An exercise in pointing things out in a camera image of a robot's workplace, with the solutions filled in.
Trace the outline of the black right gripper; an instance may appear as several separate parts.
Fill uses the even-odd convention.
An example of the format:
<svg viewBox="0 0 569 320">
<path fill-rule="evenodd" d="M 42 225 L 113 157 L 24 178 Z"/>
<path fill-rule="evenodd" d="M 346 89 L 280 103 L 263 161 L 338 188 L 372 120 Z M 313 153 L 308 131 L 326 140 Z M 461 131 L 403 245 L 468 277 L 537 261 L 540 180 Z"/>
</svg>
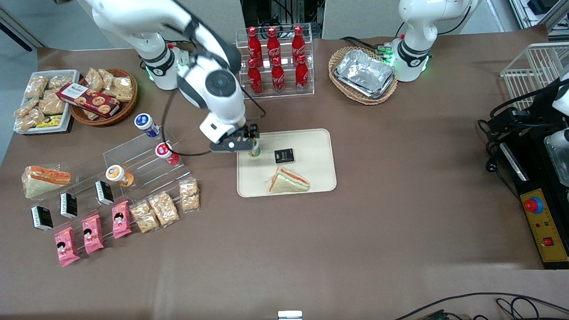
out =
<svg viewBox="0 0 569 320">
<path fill-rule="evenodd" d="M 225 139 L 219 143 L 210 143 L 213 153 L 250 152 L 250 140 L 260 137 L 258 125 L 245 125 L 238 130 L 238 140 Z"/>
</svg>

